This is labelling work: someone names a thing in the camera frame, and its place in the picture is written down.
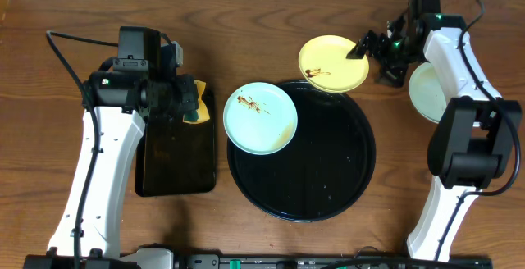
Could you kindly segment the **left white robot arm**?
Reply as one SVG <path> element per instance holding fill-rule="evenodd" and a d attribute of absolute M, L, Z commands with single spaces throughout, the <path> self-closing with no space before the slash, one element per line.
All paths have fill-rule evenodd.
<path fill-rule="evenodd" d="M 199 116 L 206 84 L 190 75 L 154 79 L 137 72 L 95 71 L 84 89 L 89 98 L 83 141 L 66 208 L 47 252 L 26 256 L 24 266 L 172 268 L 176 255 L 169 248 L 121 255 L 125 188 L 148 113 Z"/>

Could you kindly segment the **yellow plate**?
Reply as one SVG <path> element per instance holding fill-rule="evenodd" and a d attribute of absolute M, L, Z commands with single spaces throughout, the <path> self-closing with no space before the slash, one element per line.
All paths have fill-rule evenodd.
<path fill-rule="evenodd" d="M 347 59 L 356 46 L 338 35 L 321 35 L 310 39 L 299 51 L 299 69 L 315 88 L 328 93 L 345 93 L 359 87 L 368 77 L 366 57 Z"/>

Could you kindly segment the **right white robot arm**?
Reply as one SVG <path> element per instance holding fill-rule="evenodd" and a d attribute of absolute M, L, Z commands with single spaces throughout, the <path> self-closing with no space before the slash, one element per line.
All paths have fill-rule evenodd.
<path fill-rule="evenodd" d="M 350 50 L 349 59 L 376 58 L 392 80 L 416 58 L 430 63 L 447 102 L 427 149 L 433 179 L 414 230 L 407 238 L 411 258 L 446 262 L 458 229 L 473 202 L 499 195 L 488 190 L 509 156 L 520 155 L 518 126 L 522 109 L 505 100 L 485 77 L 473 54 L 469 25 L 459 15 L 402 15 L 387 34 L 369 32 Z"/>

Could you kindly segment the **yellow green sponge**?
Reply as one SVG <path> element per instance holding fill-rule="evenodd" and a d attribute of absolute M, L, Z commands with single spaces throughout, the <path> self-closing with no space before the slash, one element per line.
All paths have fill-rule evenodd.
<path fill-rule="evenodd" d="M 206 83 L 201 80 L 194 80 L 198 92 L 198 108 L 196 110 L 186 112 L 183 115 L 183 122 L 186 124 L 202 124 L 210 119 L 210 114 L 206 104 L 203 101 L 203 94 L 206 90 Z"/>

